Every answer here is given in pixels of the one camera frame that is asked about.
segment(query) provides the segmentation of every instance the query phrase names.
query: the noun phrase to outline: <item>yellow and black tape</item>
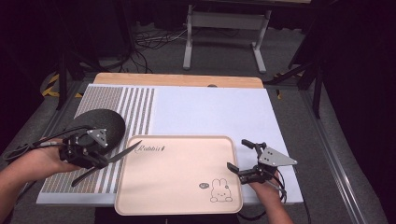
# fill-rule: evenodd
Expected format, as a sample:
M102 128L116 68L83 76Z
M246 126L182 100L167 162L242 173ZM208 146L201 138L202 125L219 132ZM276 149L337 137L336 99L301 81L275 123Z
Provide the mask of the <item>yellow and black tape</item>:
M47 85L46 89L42 92L43 96L59 97L59 92L52 91L52 88L58 79L59 79L59 74L53 75L53 77L50 79L49 84ZM76 93L75 97L81 98L83 95L84 95L83 92L79 92L79 93Z

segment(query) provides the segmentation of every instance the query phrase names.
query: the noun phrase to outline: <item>black round object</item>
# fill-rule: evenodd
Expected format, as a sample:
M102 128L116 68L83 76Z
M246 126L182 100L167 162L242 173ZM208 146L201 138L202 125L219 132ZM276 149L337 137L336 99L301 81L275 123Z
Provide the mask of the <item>black round object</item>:
M94 129L106 129L107 147L101 148L101 155L107 154L114 147L118 146L125 134L125 121L120 114L109 109L94 109L87 111L75 119L67 126L67 129L78 126L89 125ZM79 130L78 133L84 134L87 130Z

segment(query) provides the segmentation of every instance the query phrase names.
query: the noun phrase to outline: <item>gray floor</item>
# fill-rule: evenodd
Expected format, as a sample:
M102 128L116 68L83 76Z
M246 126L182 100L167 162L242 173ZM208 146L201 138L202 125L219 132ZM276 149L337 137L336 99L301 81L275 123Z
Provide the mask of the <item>gray floor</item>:
M223 31L227 35L234 31ZM243 76L271 79L278 72L287 71L287 66L304 36L298 31L269 29L264 37L262 56L267 67L267 74L257 71L250 42L256 37L255 32L240 31L234 37L228 37L213 30L202 30L194 36L191 70L182 69L185 41L175 40L160 49L142 51L148 61L149 68L156 74L194 74L213 76ZM142 58L133 56L140 63ZM137 72L133 63L123 66L124 71ZM87 78L80 87L92 81ZM332 105L323 90L320 105L321 120L312 119L311 110L306 99L311 91L298 91L292 85L296 79L291 78L280 86L281 99L276 96L274 88L268 87L269 95L276 112L276 118L283 134L290 156L299 161L296 166L297 178L309 208L312 223L354 223L347 211L346 204L333 177L328 163L323 139L320 138L319 126L324 128L326 141L342 164L343 170L357 198L359 208L367 223L387 223L381 205L370 184L356 163ZM64 128L78 108L80 98L73 98L60 116L55 113L57 98L46 97L45 102L33 114L21 129L7 150L16 146L33 142L41 137L54 114L61 117L56 131ZM93 223L93 208L90 207L48 207L38 206L35 199L43 181L36 184L16 206L12 223ZM307 223L307 213L302 203L286 206L295 223ZM257 215L262 207L245 206L242 213L247 216ZM263 217L258 221L241 223L266 223Z

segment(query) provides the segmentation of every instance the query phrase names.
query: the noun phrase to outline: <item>beige tray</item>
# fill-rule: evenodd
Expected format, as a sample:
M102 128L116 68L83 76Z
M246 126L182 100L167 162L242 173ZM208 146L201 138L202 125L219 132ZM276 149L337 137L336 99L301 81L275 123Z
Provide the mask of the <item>beige tray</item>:
M233 141L226 136L138 135L115 202L123 216L236 213L242 208Z

